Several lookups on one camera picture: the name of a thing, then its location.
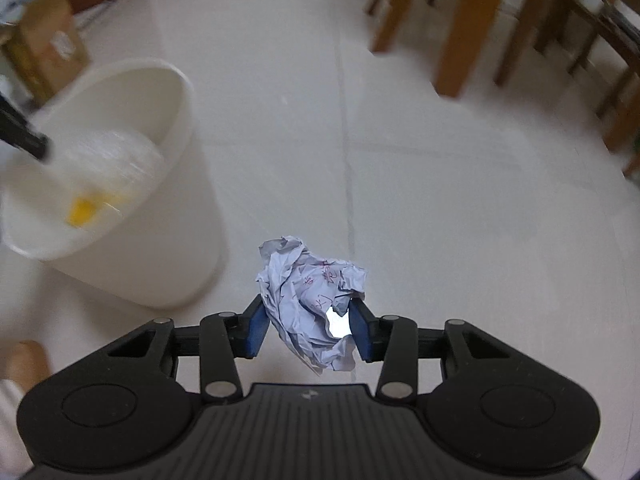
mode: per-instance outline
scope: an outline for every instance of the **white tile floor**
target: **white tile floor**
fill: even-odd
[[[258,245],[285,234],[369,269],[379,314],[462,317],[585,386],[602,411],[587,466],[640,468],[640,190],[604,148],[602,89],[529,50],[491,82],[513,19],[498,16],[467,92],[430,84],[455,0],[417,1],[372,56],[365,0],[127,0],[92,30],[96,64],[159,56],[192,79],[226,250],[214,286],[170,315],[196,323],[257,292]],[[2,335],[34,336],[59,369],[154,314],[2,250]],[[179,379],[196,388],[197,363]],[[253,381],[314,377],[270,331]],[[358,381],[379,367],[359,364]],[[420,369],[422,391],[440,381]],[[323,381],[349,381],[326,374]]]

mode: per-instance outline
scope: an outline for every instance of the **metal screw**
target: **metal screw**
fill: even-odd
[[[387,383],[382,385],[380,391],[389,399],[404,399],[410,396],[414,389],[407,383]]]
[[[238,388],[235,384],[230,383],[229,381],[214,381],[207,384],[207,386],[204,387],[204,391],[208,396],[225,399],[226,397],[231,397],[236,393]]]
[[[302,392],[300,394],[300,397],[306,400],[312,400],[314,397],[317,397],[318,395],[320,394],[315,390],[307,390],[306,392]]]

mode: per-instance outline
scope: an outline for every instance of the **wooden table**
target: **wooden table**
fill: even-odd
[[[441,96],[458,97],[502,0],[462,0],[433,83]]]
[[[484,45],[500,1],[462,0],[460,2],[433,83],[439,95],[458,97],[460,94]],[[571,0],[555,0],[552,11],[538,35],[537,50],[543,52],[549,41],[558,37],[564,29],[570,9]]]

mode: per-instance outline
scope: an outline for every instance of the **white object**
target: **white object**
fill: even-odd
[[[9,379],[0,380],[0,474],[21,476],[33,464],[15,422],[22,391]]]
[[[102,196],[119,208],[158,180],[164,159],[158,147],[136,130],[76,132],[63,152],[67,167],[63,185],[78,196]]]
[[[7,76],[0,75],[0,94],[7,101],[9,101],[14,107],[15,103],[14,99],[14,87],[11,86],[11,82],[9,81]]]
[[[354,294],[364,294],[367,271],[351,262],[315,256],[299,238],[260,246],[262,302],[280,338],[316,373],[355,368],[351,334],[334,337],[327,311],[344,316]]]
[[[65,61],[69,61],[76,53],[76,46],[66,32],[57,30],[53,33],[53,38],[49,41],[58,55]]]
[[[25,156],[7,171],[2,220],[12,250],[156,308],[184,303],[208,282],[222,226],[194,135],[193,89],[178,69],[142,59],[95,70],[33,124],[54,149],[47,164]],[[90,229],[70,227],[74,194],[60,184],[65,168],[55,146],[83,130],[109,129],[142,133],[164,165],[153,185],[120,210],[101,210]]]

